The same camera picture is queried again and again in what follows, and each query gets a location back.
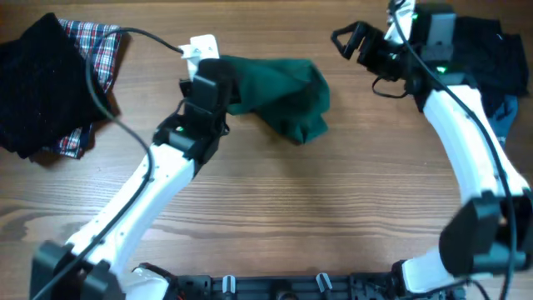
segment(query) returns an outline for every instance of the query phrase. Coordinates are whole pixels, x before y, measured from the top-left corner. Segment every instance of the crumpled green fabric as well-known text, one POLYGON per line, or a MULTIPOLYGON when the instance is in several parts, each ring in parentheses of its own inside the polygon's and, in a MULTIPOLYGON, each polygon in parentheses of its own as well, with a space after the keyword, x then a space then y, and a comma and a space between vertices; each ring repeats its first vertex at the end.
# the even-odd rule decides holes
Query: crumpled green fabric
POLYGON ((248 59, 222 56, 236 70, 240 103, 231 115, 257 113, 281 135, 308 143, 327 131, 322 114, 330 89, 308 59, 248 59))

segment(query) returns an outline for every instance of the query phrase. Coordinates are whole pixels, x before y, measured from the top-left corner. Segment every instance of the wooden table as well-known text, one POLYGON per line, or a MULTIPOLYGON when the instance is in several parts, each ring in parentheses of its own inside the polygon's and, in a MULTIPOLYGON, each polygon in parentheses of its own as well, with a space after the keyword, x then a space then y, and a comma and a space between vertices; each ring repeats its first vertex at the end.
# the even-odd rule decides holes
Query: wooden table
MULTIPOLYGON (((460 206, 446 153, 414 101, 374 96, 375 76, 341 58, 329 41, 333 29, 356 20, 386 29, 386 1, 26 2, 0 5, 0 42, 55 12, 142 28, 176 45, 212 33, 222 53, 247 58, 310 58, 330 84, 330 130, 305 146, 254 115, 229 117, 232 133, 155 221, 130 266, 150 262, 176 274, 213 276, 386 271, 436 245, 460 206)), ((521 34, 533 62, 533 2, 453 4, 459 14, 501 19, 506 32, 521 34)), ((187 77, 186 64, 145 37, 122 46, 111 97, 121 119, 149 141, 182 99, 177 83, 187 77)), ((531 100, 522 100, 506 148, 530 180, 532 113, 531 100)), ((117 126, 98 127, 94 148, 79 161, 48 156, 31 163, 0 151, 0 298, 25 298, 36 247, 45 239, 65 241, 141 161, 142 150, 117 126)), ((495 297, 501 280, 484 284, 495 297)), ((533 277, 516 276, 511 298, 531 293, 533 277)))

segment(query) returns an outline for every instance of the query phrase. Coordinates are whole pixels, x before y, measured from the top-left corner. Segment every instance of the red and blue plaid cloth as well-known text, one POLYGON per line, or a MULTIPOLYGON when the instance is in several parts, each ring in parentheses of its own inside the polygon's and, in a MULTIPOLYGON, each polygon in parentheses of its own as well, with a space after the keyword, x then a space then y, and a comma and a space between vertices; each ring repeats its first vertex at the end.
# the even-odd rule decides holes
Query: red and blue plaid cloth
MULTIPOLYGON (((105 33, 119 29, 118 25, 98 24, 94 22, 79 22, 59 19, 68 38, 75 42, 76 48, 83 57, 87 56, 90 48, 105 33)), ((115 58, 120 44, 120 35, 113 34, 106 38, 98 50, 93 50, 92 65, 97 75, 98 83, 103 90, 107 92, 113 81, 115 72, 115 58)), ((83 149, 89 144, 92 125, 74 129, 68 136, 61 138, 50 147, 44 147, 44 150, 59 153, 71 158, 80 158, 83 149)))

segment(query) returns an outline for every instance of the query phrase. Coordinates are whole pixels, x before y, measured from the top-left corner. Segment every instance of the black cloth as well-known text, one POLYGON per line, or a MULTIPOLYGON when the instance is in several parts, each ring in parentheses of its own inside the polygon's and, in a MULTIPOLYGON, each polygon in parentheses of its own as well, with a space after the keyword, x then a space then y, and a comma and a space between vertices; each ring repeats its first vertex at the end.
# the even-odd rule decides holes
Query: black cloth
POLYGON ((453 43, 453 62, 474 74, 488 117, 502 105, 505 95, 528 93, 529 71, 521 37, 504 34, 500 21, 459 17, 453 43))
POLYGON ((85 83, 85 60, 53 13, 0 44, 0 146, 26 158, 104 118, 85 83))

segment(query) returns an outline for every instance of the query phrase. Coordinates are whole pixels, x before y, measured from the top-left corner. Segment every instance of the plaid fabric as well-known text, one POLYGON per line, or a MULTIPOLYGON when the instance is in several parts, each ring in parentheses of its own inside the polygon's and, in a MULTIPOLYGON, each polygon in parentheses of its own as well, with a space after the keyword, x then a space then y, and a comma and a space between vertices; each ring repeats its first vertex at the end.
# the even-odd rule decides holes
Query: plaid fabric
MULTIPOLYGON (((105 33, 119 29, 117 25, 97 24, 93 22, 79 22, 59 19, 68 38, 75 42, 76 48, 83 57, 87 56, 90 48, 98 38, 105 33)), ((102 42, 97 51, 92 53, 92 65, 97 75, 98 83, 103 90, 107 92, 113 81, 115 72, 115 57, 117 56, 118 46, 120 44, 120 35, 113 34, 102 42)), ((70 135, 63 137, 50 147, 44 147, 44 150, 59 153, 71 158, 80 158, 82 150, 89 144, 89 136, 92 125, 89 127, 80 127, 74 129, 70 135)))

